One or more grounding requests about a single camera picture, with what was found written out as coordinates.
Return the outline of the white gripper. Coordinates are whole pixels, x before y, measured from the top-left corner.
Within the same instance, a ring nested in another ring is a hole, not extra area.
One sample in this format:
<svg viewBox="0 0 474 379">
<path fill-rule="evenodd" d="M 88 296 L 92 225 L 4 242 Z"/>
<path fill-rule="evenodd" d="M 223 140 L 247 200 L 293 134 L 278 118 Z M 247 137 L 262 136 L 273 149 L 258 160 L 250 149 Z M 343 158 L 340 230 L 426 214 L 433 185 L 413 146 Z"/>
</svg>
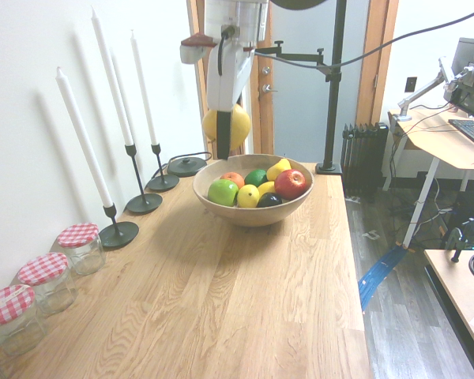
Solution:
<svg viewBox="0 0 474 379">
<path fill-rule="evenodd" d="M 208 108 L 216 111 L 216 154 L 219 159 L 228 159 L 231 147 L 231 112 L 239 98 L 239 105 L 246 106 L 243 90 L 248 82 L 254 61 L 254 48 L 245 49 L 233 39 L 213 39 L 214 47 L 209 53 L 206 83 Z"/>
</svg>

